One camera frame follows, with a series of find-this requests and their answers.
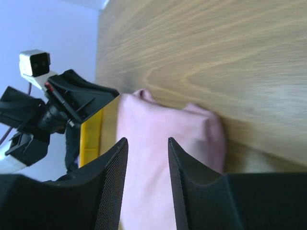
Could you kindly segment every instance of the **black plastic part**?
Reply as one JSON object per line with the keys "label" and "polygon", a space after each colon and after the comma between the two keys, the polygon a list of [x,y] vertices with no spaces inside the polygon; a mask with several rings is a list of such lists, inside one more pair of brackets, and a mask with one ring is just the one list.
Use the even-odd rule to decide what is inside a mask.
{"label": "black plastic part", "polygon": [[0,175],[1,230],[118,230],[128,142],[57,181]]}
{"label": "black plastic part", "polygon": [[53,134],[59,130],[65,131],[67,121],[68,118],[65,113],[59,111],[54,104],[48,102],[45,111],[37,123],[37,127],[45,132]]}
{"label": "black plastic part", "polygon": [[8,87],[0,99],[0,123],[19,131],[39,134],[36,126],[45,103],[12,87]]}
{"label": "black plastic part", "polygon": [[74,124],[82,124],[114,100],[117,90],[85,81],[72,69],[48,80],[47,97],[64,111]]}
{"label": "black plastic part", "polygon": [[219,175],[168,146],[178,230],[306,229],[307,173]]}
{"label": "black plastic part", "polygon": [[12,155],[27,166],[43,159],[48,152],[50,134],[41,133],[39,136],[18,132],[12,138],[10,149],[5,155]]}

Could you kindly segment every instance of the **white ceiling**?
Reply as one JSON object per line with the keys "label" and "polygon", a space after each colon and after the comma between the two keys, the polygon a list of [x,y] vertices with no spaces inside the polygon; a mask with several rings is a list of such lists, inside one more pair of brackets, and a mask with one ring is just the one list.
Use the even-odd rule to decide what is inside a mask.
{"label": "white ceiling", "polygon": [[93,8],[95,10],[103,10],[109,0],[65,0],[70,1],[85,7]]}

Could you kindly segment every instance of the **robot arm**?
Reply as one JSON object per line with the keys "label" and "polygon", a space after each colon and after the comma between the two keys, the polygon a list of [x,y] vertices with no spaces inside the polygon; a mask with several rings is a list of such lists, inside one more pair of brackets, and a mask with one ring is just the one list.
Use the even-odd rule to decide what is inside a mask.
{"label": "robot arm", "polygon": [[73,70],[58,75],[49,65],[46,52],[20,54],[21,76],[45,92],[47,103],[11,87],[0,98],[0,122],[18,131],[0,160],[0,174],[43,159],[51,134],[63,134],[67,125],[81,125],[119,95],[114,89],[85,81]]}

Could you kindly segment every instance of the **white wall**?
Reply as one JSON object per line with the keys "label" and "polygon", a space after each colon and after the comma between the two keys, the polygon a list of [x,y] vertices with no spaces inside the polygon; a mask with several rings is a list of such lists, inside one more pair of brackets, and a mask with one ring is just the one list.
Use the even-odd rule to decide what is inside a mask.
{"label": "white wall", "polygon": [[[2,1],[0,95],[8,85],[26,91],[28,85],[20,76],[18,55],[28,49],[51,53],[51,69],[55,72],[74,69],[94,81],[98,15],[98,11],[61,0]],[[32,95],[43,97],[38,89]],[[0,124],[0,137],[6,129]],[[54,134],[47,157],[22,173],[40,181],[55,180],[66,173],[64,156],[65,138]]]}

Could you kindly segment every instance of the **yellow object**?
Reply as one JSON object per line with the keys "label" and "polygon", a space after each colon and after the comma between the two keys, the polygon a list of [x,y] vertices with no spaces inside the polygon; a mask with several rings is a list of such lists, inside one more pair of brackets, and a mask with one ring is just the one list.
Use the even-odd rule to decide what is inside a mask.
{"label": "yellow object", "polygon": [[99,157],[103,110],[81,125],[80,167]]}

